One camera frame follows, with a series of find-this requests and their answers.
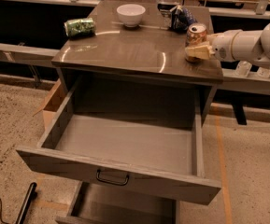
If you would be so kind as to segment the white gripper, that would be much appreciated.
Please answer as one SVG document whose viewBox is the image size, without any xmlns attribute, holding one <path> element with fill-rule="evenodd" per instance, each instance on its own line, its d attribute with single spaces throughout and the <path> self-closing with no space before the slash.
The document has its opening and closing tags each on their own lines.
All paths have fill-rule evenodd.
<svg viewBox="0 0 270 224">
<path fill-rule="evenodd" d="M 209 60 L 214 55 L 222 62 L 252 63 L 263 55 L 261 34 L 261 30 L 228 30 L 209 35 L 206 42 L 186 47 L 185 54 L 190 60 Z"/>
</svg>

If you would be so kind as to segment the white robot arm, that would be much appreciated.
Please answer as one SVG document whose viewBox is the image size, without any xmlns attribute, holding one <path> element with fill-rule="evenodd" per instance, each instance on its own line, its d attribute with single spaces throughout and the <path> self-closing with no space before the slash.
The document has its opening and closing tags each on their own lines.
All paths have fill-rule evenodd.
<svg viewBox="0 0 270 224">
<path fill-rule="evenodd" d="M 263 30 L 228 30 L 207 35 L 206 41 L 185 48 L 189 57 L 221 62 L 246 61 L 270 69 L 270 23 Z"/>
</svg>

